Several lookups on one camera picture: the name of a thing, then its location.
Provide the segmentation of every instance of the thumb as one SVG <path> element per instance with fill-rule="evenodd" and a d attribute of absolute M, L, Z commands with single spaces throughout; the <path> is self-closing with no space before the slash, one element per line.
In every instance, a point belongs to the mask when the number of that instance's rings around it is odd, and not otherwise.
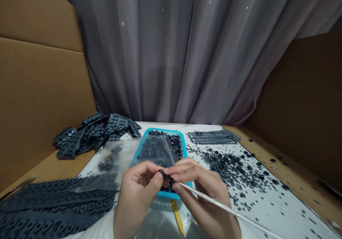
<path fill-rule="evenodd" d="M 150 207 L 161 186 L 163 185 L 163 181 L 163 175 L 160 172 L 157 172 L 142 190 L 141 200 L 146 207 Z"/>

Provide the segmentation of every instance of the plastic bag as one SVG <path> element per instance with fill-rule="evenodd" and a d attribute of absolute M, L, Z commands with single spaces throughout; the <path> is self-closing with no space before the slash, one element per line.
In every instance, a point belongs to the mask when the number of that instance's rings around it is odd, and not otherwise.
<path fill-rule="evenodd" d="M 107 142 L 91 175 L 74 191 L 120 190 L 124 172 L 129 168 L 140 142 L 141 137 Z"/>
<path fill-rule="evenodd" d="M 178 159 L 167 136 L 146 135 L 141 140 L 130 167 L 144 161 L 151 161 L 163 168 L 169 168 Z"/>

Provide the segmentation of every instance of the grey curtain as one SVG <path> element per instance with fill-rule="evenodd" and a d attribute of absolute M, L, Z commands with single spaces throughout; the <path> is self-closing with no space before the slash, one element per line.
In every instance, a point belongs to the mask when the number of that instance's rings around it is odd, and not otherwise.
<path fill-rule="evenodd" d="M 99 111 L 199 124 L 247 118 L 289 43 L 342 13 L 342 0 L 68 1 Z"/>

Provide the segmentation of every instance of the pencil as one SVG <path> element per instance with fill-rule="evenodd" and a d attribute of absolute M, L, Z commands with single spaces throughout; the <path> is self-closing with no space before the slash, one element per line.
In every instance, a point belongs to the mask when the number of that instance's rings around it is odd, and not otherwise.
<path fill-rule="evenodd" d="M 172 205 L 173 213 L 175 214 L 179 233 L 181 234 L 181 236 L 184 236 L 183 222 L 182 222 L 181 216 L 180 216 L 179 211 L 178 211 L 176 200 L 171 200 L 171 205 Z"/>

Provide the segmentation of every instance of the brown cardboard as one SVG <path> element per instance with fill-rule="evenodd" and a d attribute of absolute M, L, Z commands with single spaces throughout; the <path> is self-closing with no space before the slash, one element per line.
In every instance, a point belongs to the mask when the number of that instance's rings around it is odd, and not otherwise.
<path fill-rule="evenodd" d="M 83 53 L 4 38 L 0 53 L 2 191 L 96 108 Z"/>
<path fill-rule="evenodd" d="M 0 37 L 83 52 L 74 7 L 66 0 L 0 0 Z"/>
<path fill-rule="evenodd" d="M 294 40 L 247 127 L 342 192 L 342 31 Z"/>
<path fill-rule="evenodd" d="M 227 125 L 222 127 L 237 134 L 241 138 L 239 143 L 250 153 L 254 153 L 255 157 L 270 172 L 287 185 L 304 204 L 317 213 L 328 225 L 331 226 L 331 222 L 342 224 L 342 203 L 316 182 L 319 179 L 318 176 L 248 128 Z M 283 159 L 279 161 L 277 156 L 282 156 Z M 340 230 L 332 228 L 336 233 L 342 235 Z"/>

